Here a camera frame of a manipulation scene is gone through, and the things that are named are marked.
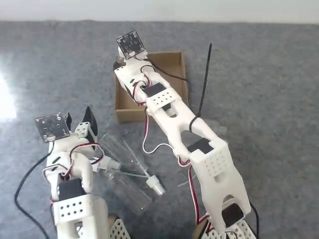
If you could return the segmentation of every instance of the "perforated white plate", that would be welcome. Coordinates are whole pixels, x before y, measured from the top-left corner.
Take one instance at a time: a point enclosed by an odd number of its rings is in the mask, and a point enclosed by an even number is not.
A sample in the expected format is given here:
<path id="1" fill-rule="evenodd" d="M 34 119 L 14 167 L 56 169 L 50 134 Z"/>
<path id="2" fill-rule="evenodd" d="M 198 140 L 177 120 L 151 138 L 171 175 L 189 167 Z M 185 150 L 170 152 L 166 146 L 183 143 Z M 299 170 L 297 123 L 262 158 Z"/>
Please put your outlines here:
<path id="1" fill-rule="evenodd" d="M 121 219 L 115 220 L 110 231 L 110 238 L 111 239 L 131 239 Z"/>
<path id="2" fill-rule="evenodd" d="M 201 239 L 226 239 L 226 234 L 230 239 L 256 239 L 246 221 L 241 220 L 236 225 L 227 229 L 227 233 L 219 234 L 212 230 L 209 234 L 204 233 Z"/>

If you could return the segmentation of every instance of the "gray carpet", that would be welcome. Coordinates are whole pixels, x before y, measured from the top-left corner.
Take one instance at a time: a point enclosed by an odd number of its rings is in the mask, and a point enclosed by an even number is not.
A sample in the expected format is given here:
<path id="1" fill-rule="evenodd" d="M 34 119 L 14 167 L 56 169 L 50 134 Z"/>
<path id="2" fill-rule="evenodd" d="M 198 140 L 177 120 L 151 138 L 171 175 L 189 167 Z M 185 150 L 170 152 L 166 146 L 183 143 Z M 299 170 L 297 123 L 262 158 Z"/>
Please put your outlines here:
<path id="1" fill-rule="evenodd" d="M 47 152 L 34 117 L 70 112 L 76 126 L 90 105 L 100 137 L 117 124 L 115 39 L 132 29 L 149 52 L 183 52 L 194 109 L 213 43 L 203 118 L 228 129 L 234 163 L 260 214 L 261 238 L 319 238 L 319 26 L 93 21 L 0 23 L 0 76 L 17 115 L 0 119 L 0 238 L 42 238 L 13 204 L 21 177 Z M 150 132 L 148 147 L 166 141 L 154 123 Z M 143 124 L 125 124 L 121 133 L 137 149 Z M 177 187 L 186 179 L 185 170 L 167 149 L 145 159 L 167 193 L 156 198 L 147 191 L 154 202 L 141 217 L 107 190 L 103 177 L 96 178 L 96 193 L 136 239 L 190 238 L 194 209 L 189 188 Z M 199 195 L 197 181 L 195 187 Z M 27 180 L 20 201 L 55 238 L 41 167 Z M 254 228 L 252 213 L 247 220 Z"/>

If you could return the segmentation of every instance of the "brown cardboard box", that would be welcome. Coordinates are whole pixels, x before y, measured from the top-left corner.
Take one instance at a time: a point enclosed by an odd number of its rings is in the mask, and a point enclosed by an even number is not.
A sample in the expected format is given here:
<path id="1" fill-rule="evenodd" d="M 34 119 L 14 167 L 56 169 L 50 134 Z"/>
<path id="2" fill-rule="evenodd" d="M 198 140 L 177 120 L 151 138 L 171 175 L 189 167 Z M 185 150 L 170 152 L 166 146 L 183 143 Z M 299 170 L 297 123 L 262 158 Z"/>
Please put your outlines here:
<path id="1" fill-rule="evenodd" d="M 159 68 L 164 71 L 185 78 L 186 70 L 184 59 L 181 52 L 164 52 L 164 53 L 149 53 L 148 58 L 152 60 Z M 159 72 L 164 79 L 181 96 L 185 104 L 188 105 L 188 88 L 187 82 L 165 75 Z M 145 107 L 139 107 L 129 96 L 129 94 L 121 87 L 117 77 L 116 93 L 115 93 L 115 112 L 119 122 L 135 122 L 145 121 Z"/>

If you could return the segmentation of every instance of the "black cable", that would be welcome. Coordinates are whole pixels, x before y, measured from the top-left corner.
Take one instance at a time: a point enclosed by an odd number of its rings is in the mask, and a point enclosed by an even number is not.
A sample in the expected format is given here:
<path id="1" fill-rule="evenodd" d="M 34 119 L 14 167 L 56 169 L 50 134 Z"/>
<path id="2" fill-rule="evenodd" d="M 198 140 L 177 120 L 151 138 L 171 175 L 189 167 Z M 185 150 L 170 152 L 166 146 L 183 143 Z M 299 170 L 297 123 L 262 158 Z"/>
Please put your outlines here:
<path id="1" fill-rule="evenodd" d="M 53 227 L 54 227 L 54 229 L 56 231 L 56 226 L 55 226 L 55 223 L 54 223 L 54 214 L 53 214 L 53 211 L 52 211 L 52 207 L 53 207 L 53 203 L 50 205 L 50 214 L 51 214 Z"/>
<path id="2" fill-rule="evenodd" d="M 257 237 L 257 239 L 258 239 L 258 238 L 259 238 L 259 215 L 258 215 L 257 209 L 256 209 L 255 206 L 252 204 L 252 202 L 249 201 L 249 203 L 250 203 L 250 206 L 252 207 L 252 209 L 254 210 L 255 215 L 256 215 L 256 237 Z"/>
<path id="3" fill-rule="evenodd" d="M 43 233 L 43 235 L 44 235 L 44 237 L 45 237 L 46 239 L 49 239 L 49 235 L 46 233 L 46 231 L 45 231 L 45 229 L 43 228 L 43 226 L 42 226 L 33 216 L 31 216 L 26 210 L 24 210 L 22 206 L 20 206 L 20 204 L 19 204 L 19 202 L 18 202 L 18 196 L 19 196 L 19 193 L 20 193 L 20 191 L 21 191 L 21 189 L 22 189 L 22 187 L 23 187 L 23 185 L 24 185 L 24 183 L 25 183 L 27 177 L 31 174 L 31 172 L 32 172 L 39 164 L 41 164 L 44 160 L 46 160 L 46 158 L 52 153 L 53 148 L 54 148 L 54 142 L 53 142 L 51 151 L 50 151 L 47 155 L 45 155 L 44 157 L 42 157 L 39 161 L 37 161 L 36 164 L 33 165 L 33 166 L 29 169 L 29 171 L 27 171 L 27 173 L 26 173 L 26 174 L 24 175 L 24 177 L 21 179 L 21 182 L 20 182 L 20 184 L 19 184 L 19 186 L 18 186 L 18 188 L 17 188 L 17 190 L 16 190 L 16 192 L 15 192 L 15 194 L 14 194 L 14 203 L 15 203 L 15 205 L 18 207 L 18 209 L 19 209 L 25 216 L 27 216 L 31 221 L 34 222 L 34 224 L 37 225 L 37 227 L 41 230 L 41 232 Z"/>
<path id="4" fill-rule="evenodd" d="M 139 59 L 139 58 L 137 58 L 136 56 L 135 56 L 134 58 L 137 59 L 137 60 L 139 60 L 139 61 L 148 61 L 148 62 L 150 62 L 150 63 L 153 65 L 153 69 L 154 69 L 154 67 L 155 67 L 155 68 L 158 69 L 159 71 L 162 71 L 165 75 L 168 75 L 168 76 L 171 76 L 171 77 L 173 77 L 173 78 L 177 78 L 177 79 L 180 79 L 180 80 L 182 80 L 182 81 L 188 82 L 188 80 L 185 79 L 185 78 L 183 78 L 183 77 L 176 76 L 176 75 L 172 75 L 172 74 L 166 72 L 165 70 L 161 69 L 160 67 L 158 67 L 158 66 L 154 63 L 154 61 L 152 61 L 152 60 L 150 60 L 150 59 Z"/>
<path id="5" fill-rule="evenodd" d="M 147 66 L 152 67 L 153 70 L 156 71 L 154 66 L 152 66 L 152 65 L 144 65 L 144 66 L 142 66 L 142 67 L 140 68 L 141 73 L 143 73 L 142 69 L 143 69 L 144 67 L 147 67 Z"/>
<path id="6" fill-rule="evenodd" d="M 207 56 L 207 62 L 206 62 L 206 70 L 205 70 L 205 77 L 204 77 L 204 85 L 203 90 L 201 93 L 201 99 L 199 103 L 198 112 L 195 115 L 195 117 L 192 119 L 192 121 L 189 123 L 189 131 L 191 131 L 191 126 L 193 125 L 194 121 L 201 116 L 201 109 L 203 107 L 204 97 L 205 97 L 205 91 L 206 91 L 206 85 L 207 85 L 207 77 L 208 77 L 208 68 L 209 68 L 209 62 L 210 62 L 210 53 L 211 53 L 211 47 L 212 44 L 210 43 L 209 49 L 208 49 L 208 56 Z"/>

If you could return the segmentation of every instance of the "white wall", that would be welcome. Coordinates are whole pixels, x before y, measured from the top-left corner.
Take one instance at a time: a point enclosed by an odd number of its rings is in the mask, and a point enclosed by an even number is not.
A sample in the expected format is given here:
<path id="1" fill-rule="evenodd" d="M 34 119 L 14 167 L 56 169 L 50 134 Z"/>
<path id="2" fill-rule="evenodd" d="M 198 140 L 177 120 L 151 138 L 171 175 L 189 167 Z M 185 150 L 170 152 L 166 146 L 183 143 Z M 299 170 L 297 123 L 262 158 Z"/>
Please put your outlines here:
<path id="1" fill-rule="evenodd" d="M 0 0 L 0 20 L 319 23 L 319 0 Z"/>

